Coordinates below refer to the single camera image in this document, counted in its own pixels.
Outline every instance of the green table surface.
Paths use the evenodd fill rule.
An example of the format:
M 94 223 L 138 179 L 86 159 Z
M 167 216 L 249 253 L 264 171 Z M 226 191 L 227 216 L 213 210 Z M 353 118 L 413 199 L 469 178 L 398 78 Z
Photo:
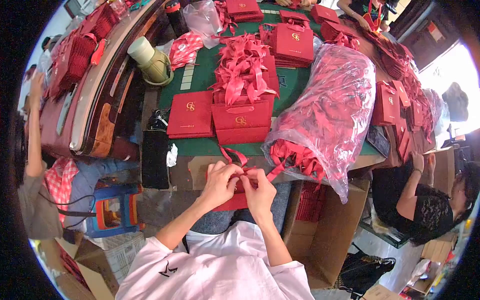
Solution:
M 290 10 L 279 5 L 259 3 L 260 9 L 263 10 Z M 310 12 L 297 10 L 297 12 L 304 13 L 307 15 L 311 22 L 311 29 L 320 35 L 320 25 L 313 22 Z M 264 23 L 276 24 L 281 22 L 280 15 L 276 13 L 264 13 Z M 238 28 L 235 28 L 235 35 L 239 36 L 247 33 L 256 33 L 258 32 L 258 27 L 260 23 L 247 22 L 247 23 L 237 23 Z M 222 36 L 232 36 L 230 30 L 226 30 Z M 164 87 L 161 91 L 159 108 L 168 109 L 171 107 L 172 99 L 175 94 L 191 93 L 191 92 L 200 92 L 205 91 L 211 85 L 213 85 L 215 80 L 214 70 L 217 68 L 217 62 L 219 56 L 218 50 L 220 47 L 225 45 L 218 45 L 211 49 L 205 47 L 201 48 L 198 51 L 196 64 L 197 66 L 193 69 L 193 78 L 192 84 L 189 90 L 180 90 L 181 81 L 183 78 L 183 72 L 185 68 L 176 69 L 174 72 L 174 78 L 172 82 Z M 305 88 L 309 76 L 310 68 L 296 68 L 276 69 L 279 83 L 280 83 L 280 99 L 275 100 L 273 116 L 278 116 L 283 110 L 290 107 L 300 96 Z M 215 137 L 213 138 L 195 138 L 195 139 L 174 139 L 170 141 L 175 143 L 179 149 L 180 156 L 206 156 L 206 155 L 222 155 L 220 148 L 218 147 L 218 142 Z M 225 147 L 235 149 L 240 151 L 246 156 L 263 156 L 263 152 L 260 149 L 262 143 L 253 143 L 253 144 L 235 144 L 235 145 L 226 145 Z M 364 142 L 360 155 L 375 155 L 379 154 L 376 149 L 374 149 L 369 143 Z

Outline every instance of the black star print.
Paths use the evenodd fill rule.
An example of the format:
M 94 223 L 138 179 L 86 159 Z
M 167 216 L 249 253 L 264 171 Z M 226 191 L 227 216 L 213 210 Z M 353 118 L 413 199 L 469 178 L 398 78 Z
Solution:
M 167 266 L 165 267 L 165 271 L 163 272 L 159 272 L 160 274 L 162 274 L 163 276 L 165 277 L 170 277 L 171 274 L 175 273 L 177 271 L 178 268 L 175 268 L 175 269 L 169 269 L 168 268 L 168 261 L 167 261 Z

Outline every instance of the black bag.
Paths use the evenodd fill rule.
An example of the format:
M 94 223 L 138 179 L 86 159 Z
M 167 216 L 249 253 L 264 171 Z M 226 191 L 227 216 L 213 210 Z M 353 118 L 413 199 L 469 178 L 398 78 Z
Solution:
M 357 245 L 354 243 L 352 245 L 359 251 L 345 259 L 335 288 L 350 292 L 350 298 L 357 300 L 361 299 L 383 274 L 394 268 L 396 259 L 366 255 Z

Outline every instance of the gold lettering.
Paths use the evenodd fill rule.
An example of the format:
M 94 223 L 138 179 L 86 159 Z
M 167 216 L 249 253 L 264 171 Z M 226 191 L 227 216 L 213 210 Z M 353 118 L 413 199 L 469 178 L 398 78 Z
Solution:
M 187 110 L 194 111 L 195 110 L 195 102 L 187 103 Z
M 247 119 L 245 117 L 236 117 L 235 122 L 237 122 L 240 125 L 247 125 Z

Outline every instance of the hand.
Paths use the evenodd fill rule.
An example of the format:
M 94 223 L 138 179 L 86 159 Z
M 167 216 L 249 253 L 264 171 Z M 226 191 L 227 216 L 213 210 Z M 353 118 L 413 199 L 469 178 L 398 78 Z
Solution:
M 281 6 L 289 6 L 292 4 L 290 0 L 275 0 L 276 3 L 280 4 Z
M 367 20 L 365 20 L 363 17 L 360 17 L 358 19 L 360 26 L 365 29 L 366 31 L 372 31 L 370 28 L 370 25 L 368 24 Z
M 248 209 L 250 209 L 255 222 L 258 224 L 265 218 L 271 218 L 270 208 L 276 195 L 276 189 L 268 181 L 265 171 L 263 169 L 248 170 L 247 175 L 241 175 L 240 179 L 247 196 Z M 258 183 L 257 189 L 252 187 L 251 181 Z
M 43 94 L 43 79 L 45 73 L 35 72 L 30 83 L 30 94 L 28 95 L 28 103 L 26 111 L 33 109 L 40 110 L 40 98 Z
M 235 184 L 239 180 L 238 177 L 230 179 L 234 173 L 243 174 L 243 169 L 237 165 L 227 166 L 221 160 L 216 164 L 208 165 L 207 183 L 202 194 L 195 201 L 206 213 L 233 197 Z
M 423 172 L 424 162 L 423 162 L 423 155 L 419 154 L 417 151 L 412 151 L 412 158 L 413 158 L 413 168 L 419 169 Z
M 433 175 L 433 172 L 435 171 L 435 166 L 437 164 L 435 153 L 430 153 L 425 158 L 427 159 L 427 172 L 429 175 Z

